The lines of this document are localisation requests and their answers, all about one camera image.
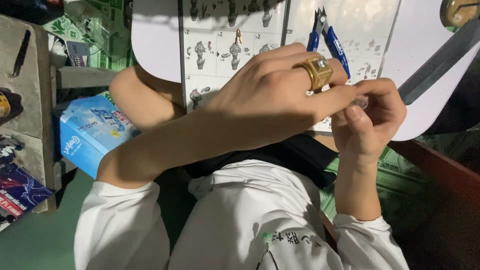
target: blue box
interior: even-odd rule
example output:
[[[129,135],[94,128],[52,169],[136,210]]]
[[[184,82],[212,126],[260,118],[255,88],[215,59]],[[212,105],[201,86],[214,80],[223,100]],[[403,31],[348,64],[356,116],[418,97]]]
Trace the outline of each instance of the blue box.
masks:
[[[61,154],[93,178],[104,155],[138,134],[104,96],[70,102],[61,112],[59,130]]]

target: instruction manual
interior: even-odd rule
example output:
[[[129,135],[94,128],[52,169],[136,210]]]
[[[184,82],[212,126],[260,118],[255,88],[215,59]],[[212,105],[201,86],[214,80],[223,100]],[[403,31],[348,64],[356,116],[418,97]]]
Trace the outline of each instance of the instruction manual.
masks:
[[[347,84],[376,79],[399,0],[180,0],[180,3],[184,104],[190,113],[206,104],[254,55],[278,48],[287,17],[285,45],[300,42],[306,46],[314,12],[323,6],[348,59],[351,78]],[[237,29],[242,43],[235,42]],[[332,57],[323,37],[318,52],[326,58]],[[330,133],[330,117],[312,130]]]

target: desk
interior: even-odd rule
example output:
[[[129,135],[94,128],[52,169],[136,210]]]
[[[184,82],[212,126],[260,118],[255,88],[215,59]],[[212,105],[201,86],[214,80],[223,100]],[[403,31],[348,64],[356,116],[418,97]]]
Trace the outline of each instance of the desk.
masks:
[[[440,22],[441,3],[441,0],[400,2],[381,77],[391,78],[400,87],[453,35]],[[150,74],[181,82],[177,16],[178,4],[175,0],[135,0],[132,47],[137,61]],[[472,48],[425,94],[407,106],[407,118],[393,140],[415,138],[430,127],[479,47],[480,44],[477,44]]]

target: hand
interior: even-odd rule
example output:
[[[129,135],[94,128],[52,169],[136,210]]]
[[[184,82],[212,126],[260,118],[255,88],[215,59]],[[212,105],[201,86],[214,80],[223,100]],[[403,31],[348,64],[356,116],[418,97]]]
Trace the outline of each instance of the hand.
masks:
[[[407,115],[395,83],[387,78],[356,83],[357,95],[366,95],[368,107],[349,106],[332,115],[332,131],[341,159],[358,165],[377,163]]]
[[[311,88],[298,62],[318,57],[294,43],[254,56],[213,97],[195,110],[199,128],[208,128],[225,151],[258,148],[299,134],[353,101],[356,87],[345,86],[347,75],[336,59],[328,62],[334,70],[329,91],[307,96]]]

